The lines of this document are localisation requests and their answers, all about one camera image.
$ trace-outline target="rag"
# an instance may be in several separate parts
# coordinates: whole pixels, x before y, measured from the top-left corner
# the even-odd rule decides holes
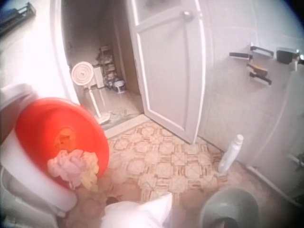
[[[95,153],[83,150],[59,151],[58,155],[48,160],[48,172],[53,177],[61,177],[69,183],[72,190],[83,184],[90,191],[98,191],[97,173],[99,171],[98,158]]]

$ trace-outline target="standing fan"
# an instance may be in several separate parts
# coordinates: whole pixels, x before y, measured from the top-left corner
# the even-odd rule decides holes
[[[95,119],[98,121],[99,124],[103,124],[110,119],[110,114],[99,112],[98,106],[96,104],[96,100],[94,98],[94,95],[92,93],[91,86],[90,86],[90,82],[93,79],[93,76],[94,76],[93,67],[88,62],[77,63],[72,69],[71,77],[72,77],[73,82],[78,86],[80,85],[80,86],[88,87],[89,94],[90,94],[90,97],[93,102],[93,106],[94,106],[96,114],[97,114],[97,116],[95,116]],[[102,97],[102,94],[101,94],[101,99],[105,105],[105,101],[104,101],[104,98]]]

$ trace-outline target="floor tile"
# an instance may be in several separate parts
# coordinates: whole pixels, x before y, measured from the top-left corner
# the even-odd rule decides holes
[[[79,201],[66,218],[66,227],[98,227],[108,197],[147,202],[168,191],[173,195],[172,224],[179,224],[174,228],[196,227],[203,205],[226,186],[250,192],[272,221],[277,216],[269,212],[272,206],[266,205],[270,199],[273,207],[283,210],[282,204],[276,204],[275,194],[238,162],[226,174],[219,174],[222,152],[203,139],[198,138],[194,145],[186,144],[147,119],[122,130],[108,140],[110,161],[98,180],[99,192],[77,190]]]

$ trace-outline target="white bag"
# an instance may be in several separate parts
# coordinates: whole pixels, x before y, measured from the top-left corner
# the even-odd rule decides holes
[[[171,207],[171,193],[144,204],[114,203],[105,207],[100,228],[162,228]]]

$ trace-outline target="open door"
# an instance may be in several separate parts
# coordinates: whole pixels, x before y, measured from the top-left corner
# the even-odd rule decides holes
[[[205,86],[198,0],[126,0],[144,113],[189,143]]]

